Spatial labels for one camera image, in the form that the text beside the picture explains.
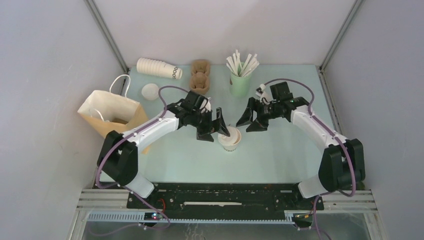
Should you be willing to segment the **aluminium frame post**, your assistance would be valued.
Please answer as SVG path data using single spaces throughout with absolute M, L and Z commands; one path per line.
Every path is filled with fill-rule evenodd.
M 319 66 L 320 71 L 323 73 L 330 61 L 332 60 L 334 54 L 336 53 L 339 45 L 344 39 L 344 36 L 348 32 L 352 22 L 360 11 L 362 5 L 365 3 L 365 0 L 355 0 L 353 5 L 351 6 L 346 18 L 344 19 L 340 29 L 338 30 L 335 39 L 333 40 L 329 50 L 327 51 L 322 63 Z
M 104 20 L 102 13 L 96 4 L 95 0 L 84 0 L 84 3 L 86 4 L 89 12 L 91 13 L 95 23 L 97 24 L 101 34 L 103 35 L 107 45 L 109 46 L 111 52 L 113 53 L 115 59 L 118 62 L 119 67 L 124 73 L 128 73 L 129 67 L 126 64 L 123 55 L 121 54 L 121 51 L 119 50 L 119 47 L 117 43 L 115 42 L 112 33 L 110 32 L 106 21 Z

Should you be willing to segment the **aluminium frame post left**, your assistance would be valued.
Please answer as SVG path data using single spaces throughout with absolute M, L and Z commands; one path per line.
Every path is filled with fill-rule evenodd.
M 95 0 L 84 0 L 84 3 L 86 4 L 89 12 L 91 13 L 95 23 L 97 24 L 101 34 L 103 35 L 107 45 L 109 46 L 111 52 L 113 53 L 115 59 L 118 62 L 119 67 L 124 73 L 128 73 L 129 67 L 126 64 L 123 55 L 121 54 L 121 51 L 119 50 L 119 47 L 117 43 L 115 42 L 112 33 L 110 32 L 106 21 L 104 20 L 102 13 L 96 4 Z

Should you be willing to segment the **green straw holder cup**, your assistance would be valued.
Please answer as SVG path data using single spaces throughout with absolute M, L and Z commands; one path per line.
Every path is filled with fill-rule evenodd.
M 245 97 L 250 90 L 251 77 L 251 73 L 244 77 L 240 77 L 234 75 L 233 72 L 230 71 L 229 90 L 231 95 L 237 98 Z

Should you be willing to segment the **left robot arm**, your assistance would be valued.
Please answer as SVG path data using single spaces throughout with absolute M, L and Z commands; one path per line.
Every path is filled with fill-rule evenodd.
M 153 208 L 158 202 L 158 194 L 153 191 L 154 184 L 139 170 L 139 154 L 156 140 L 185 126 L 196 128 L 199 141 L 213 142 L 213 133 L 230 136 L 221 108 L 218 107 L 215 113 L 216 118 L 212 119 L 210 101 L 189 91 L 185 98 L 165 105 L 158 116 L 146 123 L 123 133 L 110 131 L 97 160 L 97 176 L 106 174 L 116 184 L 139 195 L 138 201 L 145 208 Z

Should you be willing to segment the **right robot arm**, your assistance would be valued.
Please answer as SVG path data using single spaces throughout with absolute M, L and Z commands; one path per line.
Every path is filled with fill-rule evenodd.
M 304 209 L 312 197 L 328 193 L 354 196 L 357 184 L 366 177 L 363 144 L 332 130 L 318 117 L 312 109 L 315 94 L 310 87 L 295 82 L 310 92 L 311 99 L 306 100 L 294 97 L 289 82 L 288 78 L 277 78 L 261 84 L 248 99 L 236 126 L 246 126 L 247 132 L 264 132 L 270 120 L 283 118 L 304 131 L 320 150 L 317 175 L 297 183 L 297 191 L 290 196 L 295 208 Z

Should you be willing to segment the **stack of white paper cups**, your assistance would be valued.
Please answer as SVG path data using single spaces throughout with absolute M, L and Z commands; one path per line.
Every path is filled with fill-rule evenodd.
M 138 73 L 169 79 L 181 79 L 183 70 L 161 60 L 140 58 L 136 63 Z

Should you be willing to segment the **bundle of white wrapped straws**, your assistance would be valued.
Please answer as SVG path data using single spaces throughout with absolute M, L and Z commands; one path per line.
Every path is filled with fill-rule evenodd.
M 248 77 L 260 65 L 257 56 L 257 53 L 249 53 L 246 59 L 242 61 L 241 53 L 236 49 L 231 56 L 226 58 L 226 66 L 236 77 Z

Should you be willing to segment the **aluminium frame post right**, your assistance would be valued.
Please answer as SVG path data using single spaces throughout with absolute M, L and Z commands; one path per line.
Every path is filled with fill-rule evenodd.
M 365 0 L 355 0 L 353 5 L 351 6 L 346 18 L 344 19 L 340 29 L 338 30 L 335 39 L 333 40 L 329 50 L 327 51 L 322 63 L 319 66 L 320 71 L 323 73 L 330 61 L 332 60 L 334 54 L 336 53 L 339 45 L 344 39 L 344 36 L 348 32 L 352 22 L 360 11 L 362 5 L 365 3 Z

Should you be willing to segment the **brown paper bag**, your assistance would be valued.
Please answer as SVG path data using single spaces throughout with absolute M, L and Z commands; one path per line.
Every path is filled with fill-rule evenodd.
M 141 103 L 127 97 L 129 87 L 122 96 L 112 93 L 113 86 L 108 91 L 94 90 L 77 110 L 103 138 L 111 131 L 124 133 L 149 121 Z

